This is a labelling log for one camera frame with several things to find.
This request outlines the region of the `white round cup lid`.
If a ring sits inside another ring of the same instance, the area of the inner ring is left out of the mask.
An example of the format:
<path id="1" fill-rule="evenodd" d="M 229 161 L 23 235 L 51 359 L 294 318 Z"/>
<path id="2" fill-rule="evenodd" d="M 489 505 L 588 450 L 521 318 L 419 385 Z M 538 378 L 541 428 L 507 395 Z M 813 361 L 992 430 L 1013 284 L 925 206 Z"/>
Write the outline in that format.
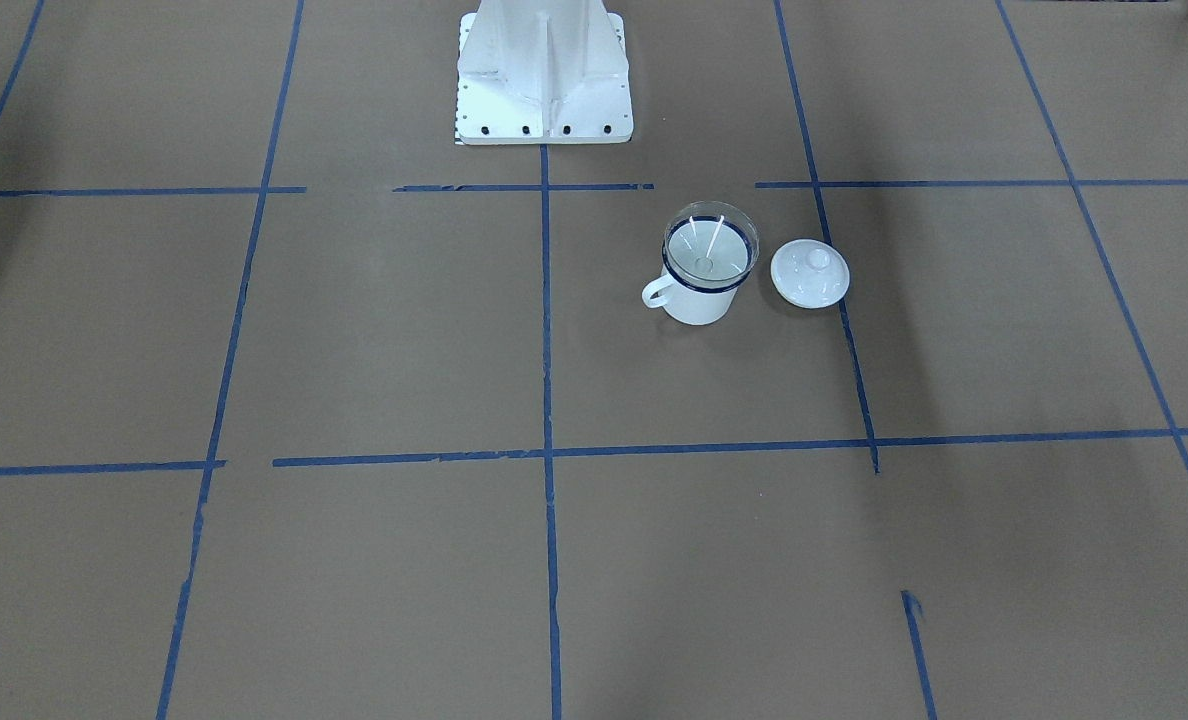
<path id="1" fill-rule="evenodd" d="M 851 284 L 849 266 L 841 252 L 808 238 L 786 242 L 777 250 L 769 274 L 783 301 L 804 309 L 838 304 Z"/>

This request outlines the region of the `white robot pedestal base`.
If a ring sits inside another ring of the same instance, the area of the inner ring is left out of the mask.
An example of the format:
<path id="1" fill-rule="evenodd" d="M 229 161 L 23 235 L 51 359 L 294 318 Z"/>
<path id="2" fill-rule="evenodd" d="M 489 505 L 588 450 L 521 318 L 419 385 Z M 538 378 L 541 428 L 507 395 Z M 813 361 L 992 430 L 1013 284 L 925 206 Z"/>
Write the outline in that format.
<path id="1" fill-rule="evenodd" d="M 456 143 L 628 143 L 634 130 L 626 27 L 604 1 L 481 1 L 460 18 Z"/>

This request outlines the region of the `white enamel cup blue rim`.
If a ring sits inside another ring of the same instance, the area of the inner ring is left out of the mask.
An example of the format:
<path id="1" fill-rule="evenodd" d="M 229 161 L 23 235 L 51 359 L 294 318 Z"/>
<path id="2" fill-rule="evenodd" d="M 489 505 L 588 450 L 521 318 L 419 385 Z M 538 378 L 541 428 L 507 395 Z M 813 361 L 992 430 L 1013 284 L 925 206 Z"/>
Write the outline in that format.
<path id="1" fill-rule="evenodd" d="M 759 255 L 748 215 L 726 202 L 691 202 L 664 228 L 661 274 L 643 288 L 643 304 L 685 326 L 709 326 L 728 311 Z"/>

